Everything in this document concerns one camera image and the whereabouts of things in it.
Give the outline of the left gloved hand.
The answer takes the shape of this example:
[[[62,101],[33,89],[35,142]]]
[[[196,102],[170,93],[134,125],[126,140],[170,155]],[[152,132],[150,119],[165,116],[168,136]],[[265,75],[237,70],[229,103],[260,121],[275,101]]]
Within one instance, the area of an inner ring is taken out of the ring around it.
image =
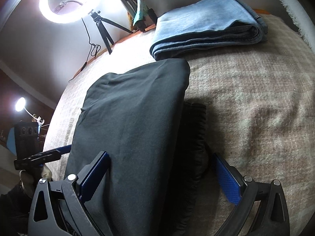
[[[52,172],[46,165],[20,171],[21,186],[28,197],[32,198],[34,196],[37,184],[41,178],[52,181]]]

